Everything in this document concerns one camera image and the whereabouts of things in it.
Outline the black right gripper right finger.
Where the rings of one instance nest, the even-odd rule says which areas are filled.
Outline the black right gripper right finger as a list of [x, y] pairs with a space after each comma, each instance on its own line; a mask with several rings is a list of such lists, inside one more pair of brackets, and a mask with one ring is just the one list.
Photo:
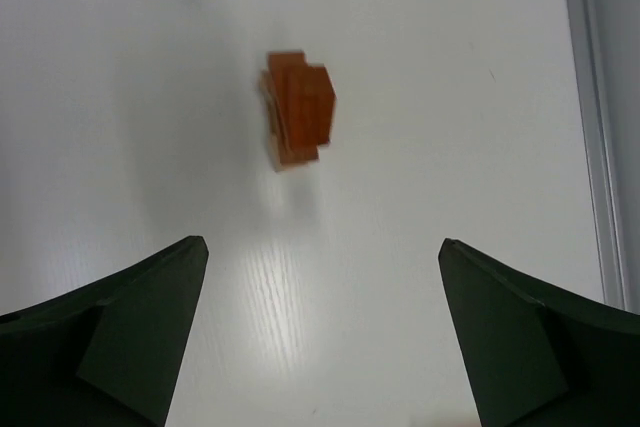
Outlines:
[[438, 261], [482, 425], [638, 425], [638, 315], [459, 240]]

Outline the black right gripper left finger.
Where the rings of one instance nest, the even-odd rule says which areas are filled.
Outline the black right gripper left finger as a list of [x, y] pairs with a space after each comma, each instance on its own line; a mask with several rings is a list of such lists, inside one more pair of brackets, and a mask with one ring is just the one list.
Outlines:
[[209, 257], [188, 236], [1, 317], [4, 426], [163, 426]]

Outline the red-brown long wood block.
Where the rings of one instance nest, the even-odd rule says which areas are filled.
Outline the red-brown long wood block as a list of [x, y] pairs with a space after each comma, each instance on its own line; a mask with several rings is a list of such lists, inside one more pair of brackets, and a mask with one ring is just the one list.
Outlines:
[[276, 110], [276, 118], [279, 124], [279, 141], [280, 141], [280, 161], [283, 170], [305, 165], [316, 161], [319, 157], [317, 147], [305, 147], [291, 149], [285, 139], [285, 129], [282, 124], [280, 115], [280, 102], [285, 97], [282, 91], [284, 88], [284, 69], [289, 66], [298, 66], [306, 64], [306, 56], [303, 51], [270, 51], [266, 55], [267, 69], [271, 77], [271, 96], [273, 98]]

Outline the red-brown arch wood block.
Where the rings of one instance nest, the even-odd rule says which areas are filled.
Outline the red-brown arch wood block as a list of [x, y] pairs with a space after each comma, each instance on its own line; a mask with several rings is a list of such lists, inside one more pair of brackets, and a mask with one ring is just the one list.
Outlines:
[[336, 93], [327, 67], [308, 63], [303, 51], [270, 52], [267, 66], [285, 145], [294, 151], [328, 145]]

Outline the red-brown triangle wood block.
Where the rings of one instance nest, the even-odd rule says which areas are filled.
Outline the red-brown triangle wood block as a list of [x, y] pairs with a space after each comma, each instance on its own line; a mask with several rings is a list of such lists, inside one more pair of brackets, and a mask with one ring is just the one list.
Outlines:
[[288, 67], [286, 94], [289, 146], [302, 149], [329, 144], [336, 94], [326, 67]]

